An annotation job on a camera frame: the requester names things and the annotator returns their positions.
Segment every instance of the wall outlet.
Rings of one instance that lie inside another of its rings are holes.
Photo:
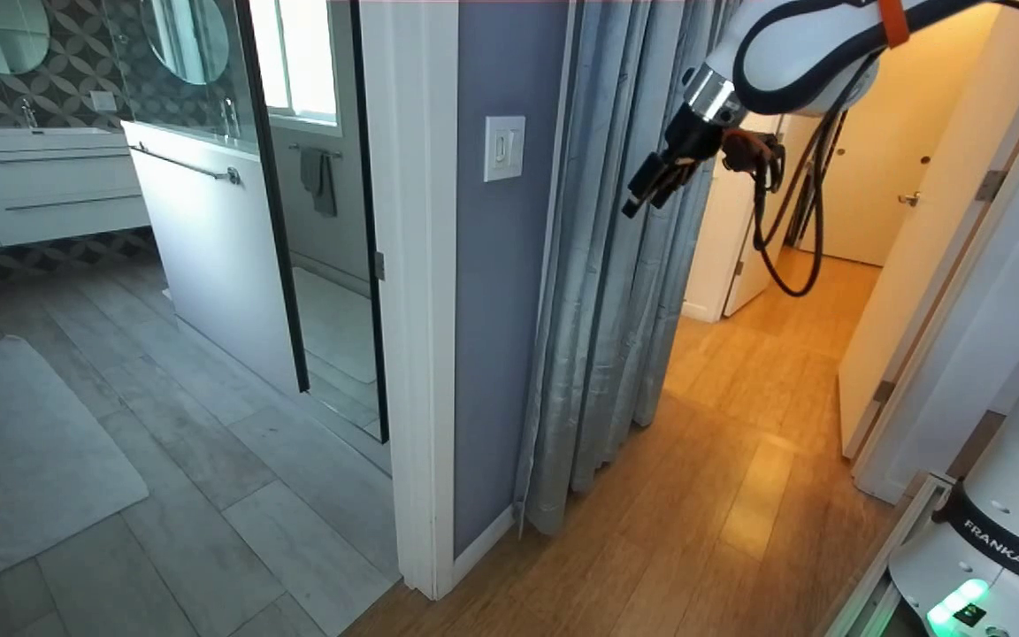
[[[92,113],[116,113],[116,95],[112,93],[88,93],[88,110]]]
[[[484,117],[482,180],[514,180],[524,173],[524,117]]]

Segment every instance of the white cabinet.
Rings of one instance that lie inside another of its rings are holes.
[[[0,132],[0,245],[149,226],[123,133]]]

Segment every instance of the white door frame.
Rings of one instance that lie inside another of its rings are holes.
[[[395,560],[451,586],[458,5],[360,5]]]

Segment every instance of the gray curtain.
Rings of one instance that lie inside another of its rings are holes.
[[[724,0],[576,5],[516,492],[541,533],[559,532],[568,492],[590,487],[628,428],[653,421],[710,170],[666,210],[625,219],[618,205],[724,11]]]

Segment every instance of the wooden floor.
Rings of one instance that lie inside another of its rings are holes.
[[[682,322],[659,416],[559,537],[501,537],[437,604],[390,592],[349,635],[810,637],[888,533],[837,459],[835,363],[872,270]]]
[[[395,584],[392,487],[182,328],[154,263],[0,289],[152,495],[0,574],[0,637],[338,635]]]

